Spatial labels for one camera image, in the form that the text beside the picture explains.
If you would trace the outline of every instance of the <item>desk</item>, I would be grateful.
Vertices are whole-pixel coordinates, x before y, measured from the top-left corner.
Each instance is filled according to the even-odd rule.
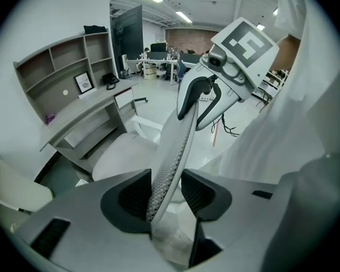
[[[40,134],[40,151],[50,144],[70,161],[92,172],[93,167],[85,155],[115,129],[121,134],[125,133],[126,120],[137,114],[134,101],[119,109],[114,98],[120,92],[132,89],[136,84],[132,81],[120,80],[113,90],[106,90],[106,86],[103,86],[86,97],[70,103],[56,114],[48,126],[43,126]],[[75,147],[66,141],[65,136],[70,134],[79,123],[103,109],[108,113],[110,120],[86,136]]]
[[[143,63],[171,63],[171,74],[170,74],[170,86],[172,86],[173,84],[175,84],[173,82],[173,73],[174,73],[174,65],[177,62],[177,59],[130,59],[127,61],[127,63],[137,63],[137,62],[143,62]],[[192,68],[193,66],[196,65],[196,63],[191,63],[191,62],[184,62],[184,65],[186,67]]]

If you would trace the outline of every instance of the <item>drawer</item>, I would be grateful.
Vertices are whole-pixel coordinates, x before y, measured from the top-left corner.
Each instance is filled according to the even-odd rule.
[[[115,96],[114,99],[116,100],[118,108],[121,109],[124,105],[134,100],[132,89]]]

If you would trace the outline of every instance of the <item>black cable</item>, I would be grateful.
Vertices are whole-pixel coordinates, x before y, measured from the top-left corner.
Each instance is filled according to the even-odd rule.
[[[108,90],[108,91],[109,91],[109,90],[113,90],[114,88],[116,88],[116,84],[114,84],[112,88],[110,88],[109,86],[110,86],[110,84],[108,84],[108,85],[107,85],[107,88],[106,88],[106,90]]]
[[[224,131],[228,134],[231,134],[233,137],[238,137],[239,134],[238,133],[234,133],[233,130],[236,129],[236,127],[233,127],[233,128],[229,128],[226,126],[226,122],[225,122],[225,119],[224,119],[224,113],[222,114],[222,116],[220,117],[220,119],[217,120],[217,122],[214,122],[213,121],[213,125],[211,127],[211,132],[214,133],[215,131],[215,125],[219,122],[219,121],[222,121],[223,123],[223,127],[224,127]]]
[[[214,123],[214,121],[213,121],[213,126],[211,127],[211,133],[214,133],[214,131],[215,131],[215,125],[220,121],[220,119],[222,119],[222,118],[219,118],[218,120],[217,120],[217,122],[215,122]]]

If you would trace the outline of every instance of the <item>purple object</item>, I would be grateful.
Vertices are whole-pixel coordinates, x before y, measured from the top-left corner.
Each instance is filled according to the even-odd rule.
[[[55,118],[54,113],[50,113],[48,115],[45,116],[45,123],[48,126],[50,122],[53,121],[53,119]]]

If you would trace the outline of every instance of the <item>wall shelf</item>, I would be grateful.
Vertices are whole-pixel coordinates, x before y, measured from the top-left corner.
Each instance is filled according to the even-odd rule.
[[[111,58],[112,58],[112,57],[103,58],[103,59],[100,59],[99,61],[91,62],[91,64],[94,65],[95,63],[98,63],[98,62],[101,62],[101,61],[110,60]]]
[[[65,70],[66,68],[68,68],[68,67],[70,67],[70,66],[72,66],[72,65],[75,65],[75,64],[78,63],[78,62],[85,61],[86,59],[87,59],[87,57],[81,58],[81,59],[79,59],[79,60],[77,60],[77,61],[75,61],[75,62],[70,63],[70,64],[67,65],[67,66],[64,66],[64,67],[62,67],[62,68],[60,68],[60,69],[58,69],[58,70],[52,72],[51,74],[47,75],[45,78],[42,78],[40,81],[38,81],[37,83],[35,83],[34,85],[32,85],[29,89],[27,89],[27,90],[26,90],[26,93],[29,92],[30,90],[32,90],[33,88],[39,86],[39,84],[41,84],[42,82],[44,82],[46,79],[50,78],[52,75],[58,74],[58,73],[60,73],[61,71]]]
[[[252,95],[257,97],[257,98],[259,98],[259,99],[261,99],[261,100],[263,100],[263,97],[260,96],[259,94],[255,93],[255,92],[253,92]]]
[[[269,82],[268,80],[263,79],[263,81],[264,81],[265,83],[267,83],[268,85],[270,85],[271,87],[274,87],[276,90],[278,90],[278,87],[276,87],[274,84],[272,84],[272,83]]]
[[[280,79],[278,76],[274,75],[274,74],[271,73],[270,71],[267,72],[267,75],[270,75],[272,78],[278,80],[279,82],[281,81],[281,79]]]
[[[76,35],[14,62],[20,85],[42,122],[78,98],[76,75],[87,72],[95,88],[103,85],[102,76],[115,69],[110,48],[108,32]]]

